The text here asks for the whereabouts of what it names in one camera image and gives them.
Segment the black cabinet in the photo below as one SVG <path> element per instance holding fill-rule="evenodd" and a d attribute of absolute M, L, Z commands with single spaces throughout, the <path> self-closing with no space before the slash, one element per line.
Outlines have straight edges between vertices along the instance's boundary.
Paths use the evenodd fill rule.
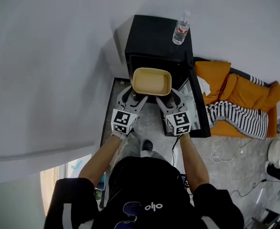
<path fill-rule="evenodd" d="M 140 67 L 168 71 L 172 76 L 172 88 L 188 94 L 188 109 L 191 113 L 193 129 L 191 137 L 210 136 L 201 89 L 195 75 L 190 30 L 181 45 L 172 42 L 176 20 L 135 15 L 125 48 L 125 57 L 132 83 L 133 73 Z M 163 97 L 165 103 L 171 96 Z M 165 135 L 172 135 L 164 124 Z"/>

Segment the person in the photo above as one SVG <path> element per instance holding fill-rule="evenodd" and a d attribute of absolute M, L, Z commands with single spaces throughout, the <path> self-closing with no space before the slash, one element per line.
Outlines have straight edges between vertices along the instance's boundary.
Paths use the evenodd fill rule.
<path fill-rule="evenodd" d="M 110 175 L 107 205 L 98 211 L 94 189 L 125 138 L 115 133 L 78 178 L 56 182 L 45 229 L 244 228 L 242 213 L 228 191 L 209 184 L 207 168 L 189 134 L 179 140 L 194 206 L 180 172 L 152 150 L 149 140 L 142 145 L 145 157 L 140 157 L 140 142 L 132 132 Z"/>

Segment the bottle label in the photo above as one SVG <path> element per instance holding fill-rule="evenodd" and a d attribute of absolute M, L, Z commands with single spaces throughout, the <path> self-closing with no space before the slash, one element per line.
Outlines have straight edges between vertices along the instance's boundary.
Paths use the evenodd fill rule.
<path fill-rule="evenodd" d="M 180 33 L 188 33 L 189 27 L 188 26 L 178 26 L 178 32 Z"/>

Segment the white wall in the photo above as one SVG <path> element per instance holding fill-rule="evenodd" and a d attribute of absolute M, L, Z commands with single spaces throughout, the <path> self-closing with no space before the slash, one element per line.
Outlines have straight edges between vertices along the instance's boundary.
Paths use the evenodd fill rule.
<path fill-rule="evenodd" d="M 110 25 L 117 35 L 123 65 L 115 75 L 127 75 L 124 53 L 132 16 L 177 19 L 184 9 L 192 14 L 193 52 L 271 83 L 280 82 L 280 0 L 104 0 Z"/>
<path fill-rule="evenodd" d="M 118 53 L 97 1 L 0 0 L 0 182 L 98 149 Z"/>
<path fill-rule="evenodd" d="M 39 173 L 0 184 L 0 229 L 41 229 L 44 220 Z"/>

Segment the beige tray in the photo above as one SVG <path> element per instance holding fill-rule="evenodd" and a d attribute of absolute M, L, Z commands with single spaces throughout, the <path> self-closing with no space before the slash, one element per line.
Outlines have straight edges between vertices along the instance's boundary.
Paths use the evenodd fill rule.
<path fill-rule="evenodd" d="M 171 92 L 172 77 L 164 70 L 138 68 L 132 78 L 132 88 L 139 94 L 165 96 Z"/>

